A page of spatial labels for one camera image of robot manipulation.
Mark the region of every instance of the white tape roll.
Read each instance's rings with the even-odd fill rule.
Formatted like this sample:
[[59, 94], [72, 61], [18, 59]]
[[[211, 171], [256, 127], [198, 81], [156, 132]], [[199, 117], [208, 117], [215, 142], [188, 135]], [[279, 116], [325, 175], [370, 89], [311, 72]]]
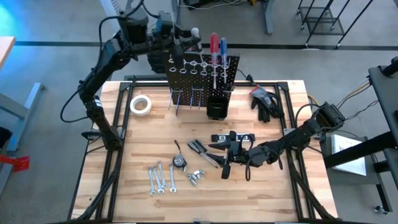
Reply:
[[[143, 110], [137, 110], [136, 105], [140, 102], [146, 102], [147, 106]], [[144, 116], [150, 113], [150, 109], [152, 108], [152, 102], [146, 95], [138, 95], [134, 97], [130, 102], [130, 110], [136, 116]]]

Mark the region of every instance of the glove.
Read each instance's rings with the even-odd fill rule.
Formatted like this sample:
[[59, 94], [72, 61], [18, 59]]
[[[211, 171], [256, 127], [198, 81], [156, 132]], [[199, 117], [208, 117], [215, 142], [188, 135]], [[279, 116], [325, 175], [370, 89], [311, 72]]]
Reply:
[[259, 121], [269, 122], [270, 115], [274, 118], [280, 118], [281, 116], [285, 116], [285, 113], [282, 109], [278, 107], [275, 103], [274, 98], [279, 100], [279, 97], [268, 91], [265, 91], [261, 86], [257, 85], [250, 95], [253, 96], [253, 101], [251, 102], [251, 109], [254, 109], [257, 105], [259, 113], [258, 118]]

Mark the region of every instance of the wooden plank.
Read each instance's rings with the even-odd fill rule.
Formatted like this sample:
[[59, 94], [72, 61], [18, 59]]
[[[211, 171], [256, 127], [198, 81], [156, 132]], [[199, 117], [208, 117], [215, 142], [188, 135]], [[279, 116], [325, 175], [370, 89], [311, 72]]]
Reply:
[[[294, 111], [308, 103], [304, 82], [289, 81], [290, 97]], [[119, 82], [104, 84], [101, 94], [102, 104], [108, 120], [113, 119], [114, 107], [118, 96]], [[126, 145], [122, 170], [120, 173], [118, 196], [114, 213], [114, 222], [192, 222], [194, 218], [211, 222], [294, 222], [297, 221], [294, 199], [287, 168], [286, 155], [281, 156], [284, 169], [278, 163], [264, 164], [251, 169], [251, 181], [246, 182], [245, 166], [231, 165], [228, 180], [221, 179], [221, 169], [215, 169], [204, 158], [199, 157], [187, 146], [187, 141], [199, 139], [205, 145], [211, 143], [211, 134], [254, 133], [256, 143], [278, 139], [282, 136], [280, 121], [272, 119], [269, 123], [257, 120], [257, 109], [251, 110], [252, 87], [238, 87], [232, 94], [228, 117], [224, 121], [211, 121], [206, 116], [206, 108], [181, 106], [178, 116], [175, 107], [169, 107], [169, 89], [166, 87], [135, 88], [133, 95], [147, 95], [152, 101], [152, 109], [147, 116], [129, 117], [126, 132]], [[284, 95], [282, 104], [287, 108]], [[122, 122], [124, 103], [119, 124]], [[305, 108], [298, 117], [299, 125], [311, 116], [310, 108]], [[286, 112], [286, 121], [290, 126]], [[175, 169], [177, 193], [166, 189], [165, 195], [149, 195], [147, 167], [163, 162], [164, 175], [170, 184], [168, 164], [178, 149], [176, 139], [188, 162], [188, 172], [197, 169], [206, 171], [204, 178], [194, 187], [186, 174]], [[102, 145], [98, 141], [88, 150]], [[313, 140], [311, 145], [319, 149]], [[224, 152], [210, 149], [210, 152], [224, 155]], [[86, 157], [81, 176], [72, 218], [82, 214], [98, 193], [106, 156], [104, 149]], [[334, 216], [336, 208], [331, 194], [328, 177], [322, 155], [311, 150], [303, 152], [310, 188], [324, 207]], [[302, 199], [304, 214], [307, 214], [305, 200]], [[106, 215], [108, 205], [104, 206]]]
[[15, 37], [0, 37], [0, 69], [4, 65], [4, 62], [6, 62], [15, 41]]

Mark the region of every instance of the pegboard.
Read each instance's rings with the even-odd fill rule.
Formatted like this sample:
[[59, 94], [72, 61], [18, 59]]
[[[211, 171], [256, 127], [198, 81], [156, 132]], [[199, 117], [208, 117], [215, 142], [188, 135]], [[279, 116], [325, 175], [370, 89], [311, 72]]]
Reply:
[[[221, 66], [221, 56], [218, 56], [218, 66], [216, 67], [216, 89], [213, 88], [214, 76], [211, 75], [213, 72], [213, 66], [211, 65], [211, 55], [202, 54], [203, 61], [208, 64], [208, 66], [203, 67], [201, 64], [200, 55], [196, 52], [186, 52], [184, 53], [185, 59], [185, 70], [186, 73], [181, 73], [180, 69], [176, 69], [175, 72], [170, 71], [174, 68], [174, 63], [170, 58], [169, 54], [163, 54], [163, 60], [165, 65], [165, 71], [170, 87], [170, 94], [172, 90], [174, 91], [172, 95], [172, 101], [174, 105], [177, 105], [178, 94], [177, 91], [182, 91], [180, 94], [179, 105], [190, 106], [191, 96], [192, 106], [194, 107], [207, 107], [207, 99], [209, 96], [220, 96], [227, 97], [228, 101], [231, 94], [224, 92], [224, 86], [228, 84], [232, 86], [235, 81], [236, 70], [239, 64], [239, 55], [229, 55], [227, 56], [227, 68], [226, 68], [226, 84], [224, 83], [224, 78], [221, 74], [224, 72], [224, 68]], [[207, 75], [202, 74], [202, 68], [205, 69]], [[203, 89], [201, 95], [200, 91], [196, 90], [192, 93], [192, 88]]]

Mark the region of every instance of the combination wrench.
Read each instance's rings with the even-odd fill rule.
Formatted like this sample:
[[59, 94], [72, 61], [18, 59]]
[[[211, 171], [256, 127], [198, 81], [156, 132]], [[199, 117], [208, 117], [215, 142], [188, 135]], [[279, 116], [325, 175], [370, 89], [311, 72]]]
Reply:
[[166, 180], [164, 179], [163, 169], [162, 169], [162, 161], [157, 161], [157, 165], [159, 166], [160, 177], [162, 178], [162, 188], [165, 189], [166, 187], [169, 187], [169, 186], [167, 185]]
[[170, 180], [172, 181], [172, 187], [170, 188], [170, 192], [175, 193], [175, 192], [177, 192], [177, 188], [174, 185], [174, 174], [173, 174], [173, 164], [172, 163], [169, 164], [169, 168], [170, 168]]
[[154, 196], [156, 194], [155, 186], [154, 186], [154, 178], [152, 177], [152, 167], [148, 167], [148, 176], [150, 181], [150, 196]]
[[158, 194], [160, 194], [160, 193], [164, 194], [164, 189], [162, 188], [162, 186], [161, 186], [161, 184], [160, 184], [160, 180], [159, 180], [159, 176], [157, 175], [156, 167], [153, 166], [153, 167], [152, 167], [152, 170], [153, 170], [154, 173], [155, 173], [155, 178], [156, 178], [156, 183], [157, 183], [157, 193], [158, 193]]

